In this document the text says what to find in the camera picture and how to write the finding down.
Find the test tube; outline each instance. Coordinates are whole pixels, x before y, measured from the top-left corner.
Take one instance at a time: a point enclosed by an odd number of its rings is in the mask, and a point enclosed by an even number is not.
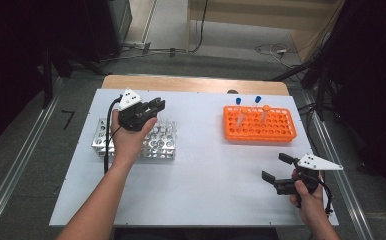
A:
[[[241,102],[242,102],[241,98],[236,98],[236,108],[234,109],[234,111],[236,111],[236,112],[240,111],[240,103]]]
[[[268,111],[270,110],[270,106],[264,105],[262,107],[262,115],[261,115],[261,122],[264,122],[265,119],[267,118]]]
[[[240,125],[241,125],[242,122],[243,122],[243,118],[245,117],[246,114],[247,114],[247,110],[246,110],[246,109],[242,109],[242,110],[240,111],[239,118],[237,118],[237,124],[236,124],[236,127],[240,127]]]
[[[251,112],[253,111],[256,111],[256,107],[258,106],[258,103],[261,101],[261,97],[260,96],[256,96],[255,98],[255,104],[253,104],[252,108],[251,108]]]

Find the blue test tube cap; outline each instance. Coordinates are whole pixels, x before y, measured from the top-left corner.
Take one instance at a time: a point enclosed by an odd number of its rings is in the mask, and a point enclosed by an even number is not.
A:
[[[255,98],[255,103],[259,103],[259,101],[261,101],[261,97],[260,97],[260,96],[257,96],[257,97]]]

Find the orange test tube rack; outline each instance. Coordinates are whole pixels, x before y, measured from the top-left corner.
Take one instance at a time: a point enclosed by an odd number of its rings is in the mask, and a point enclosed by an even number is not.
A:
[[[247,113],[237,127],[237,119],[242,109],[247,110]],[[262,112],[262,108],[225,106],[223,112],[225,138],[241,141],[291,142],[296,137],[295,126],[288,109],[270,108],[263,121],[261,121]]]

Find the white table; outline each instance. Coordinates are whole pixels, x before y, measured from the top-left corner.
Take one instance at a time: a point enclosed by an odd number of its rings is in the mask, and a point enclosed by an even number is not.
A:
[[[99,89],[72,158],[51,226],[66,225],[103,176],[103,162],[91,147],[99,118],[124,90]],[[137,161],[124,189],[115,226],[288,226],[303,225],[288,196],[279,196],[261,179],[265,170],[290,178],[293,166],[279,153],[302,157],[312,152],[290,96],[261,95],[261,103],[288,108],[297,137],[291,143],[239,144],[223,137],[222,109],[240,96],[256,95],[136,91],[144,101],[166,100],[161,119],[177,122],[175,160]],[[330,217],[338,225],[336,215]]]

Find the human arm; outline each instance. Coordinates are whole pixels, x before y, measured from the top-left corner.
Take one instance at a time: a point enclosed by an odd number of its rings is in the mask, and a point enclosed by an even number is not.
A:
[[[340,239],[324,211],[323,187],[319,185],[313,194],[308,192],[301,180],[295,182],[295,187],[302,199],[299,209],[300,216],[302,221],[311,229],[314,239]],[[298,206],[296,195],[290,196],[290,202]]]
[[[128,173],[156,121],[152,118],[140,132],[129,132],[119,129],[118,110],[112,112],[113,164],[58,239],[109,239]]]

